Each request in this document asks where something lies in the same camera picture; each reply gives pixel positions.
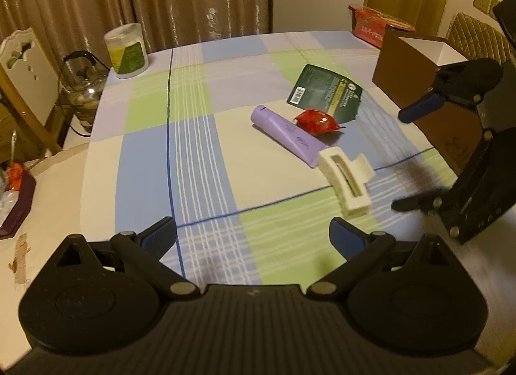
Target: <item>chair backrest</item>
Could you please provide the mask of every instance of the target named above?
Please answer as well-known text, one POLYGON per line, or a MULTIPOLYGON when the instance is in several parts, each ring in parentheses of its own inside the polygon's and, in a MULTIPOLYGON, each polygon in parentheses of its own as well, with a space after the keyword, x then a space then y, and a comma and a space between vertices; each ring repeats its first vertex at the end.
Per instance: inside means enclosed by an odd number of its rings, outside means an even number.
POLYGON ((57 74, 32 28, 17 30, 2 42, 0 65, 34 116, 45 125, 57 100, 57 74))
POLYGON ((456 13, 453 17, 446 40, 470 60, 490 57, 502 64, 510 59, 507 38, 494 27, 465 13, 456 13))

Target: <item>red candy wrapper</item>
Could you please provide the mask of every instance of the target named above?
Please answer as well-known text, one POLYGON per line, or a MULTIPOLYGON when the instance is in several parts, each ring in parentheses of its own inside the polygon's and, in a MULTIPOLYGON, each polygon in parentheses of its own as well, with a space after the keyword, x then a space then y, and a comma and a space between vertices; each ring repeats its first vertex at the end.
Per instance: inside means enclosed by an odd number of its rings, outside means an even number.
POLYGON ((339 124, 333 117, 320 110, 305 110, 296 117, 296 121, 297 126, 312 136, 322 135, 340 129, 339 124))

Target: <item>green card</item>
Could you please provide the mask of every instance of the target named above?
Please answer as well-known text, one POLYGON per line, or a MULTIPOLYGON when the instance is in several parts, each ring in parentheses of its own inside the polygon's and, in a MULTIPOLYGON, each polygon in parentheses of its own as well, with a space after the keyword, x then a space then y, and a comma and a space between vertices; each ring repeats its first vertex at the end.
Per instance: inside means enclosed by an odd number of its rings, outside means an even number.
POLYGON ((321 110, 337 123, 346 123, 357 116, 361 96, 362 87, 344 75, 305 65, 287 103, 305 110, 321 110))

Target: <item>wall socket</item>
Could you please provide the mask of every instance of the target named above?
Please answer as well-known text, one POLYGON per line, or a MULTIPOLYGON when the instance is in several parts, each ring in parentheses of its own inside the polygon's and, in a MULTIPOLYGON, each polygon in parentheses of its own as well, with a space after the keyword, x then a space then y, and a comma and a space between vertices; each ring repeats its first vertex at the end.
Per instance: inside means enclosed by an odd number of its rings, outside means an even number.
POLYGON ((496 4, 499 3, 499 0, 491 0, 491 7, 489 7, 489 17, 491 17, 493 20, 497 20, 496 16, 493 13, 493 8, 496 6, 496 4))
POLYGON ((489 14, 491 0, 473 0, 473 6, 485 14, 489 14))

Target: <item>kettle handle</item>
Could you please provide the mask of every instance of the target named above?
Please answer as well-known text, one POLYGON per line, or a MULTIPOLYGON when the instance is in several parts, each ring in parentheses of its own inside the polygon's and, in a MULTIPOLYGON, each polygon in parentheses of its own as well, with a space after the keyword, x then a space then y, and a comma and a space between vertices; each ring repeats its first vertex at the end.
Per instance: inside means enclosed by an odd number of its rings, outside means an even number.
POLYGON ((109 68, 104 65, 104 63, 98 58, 96 57, 94 54, 92 54, 91 52, 88 52, 87 50, 76 50, 76 51, 73 51, 71 54, 68 54, 66 55, 64 58, 63 58, 63 63, 65 62, 68 62, 69 60, 71 59, 77 59, 78 57, 85 57, 87 60, 89 60, 91 62, 91 65, 92 66, 95 66, 96 65, 96 62, 99 61, 99 63, 104 67, 106 68, 107 70, 109 70, 109 68))

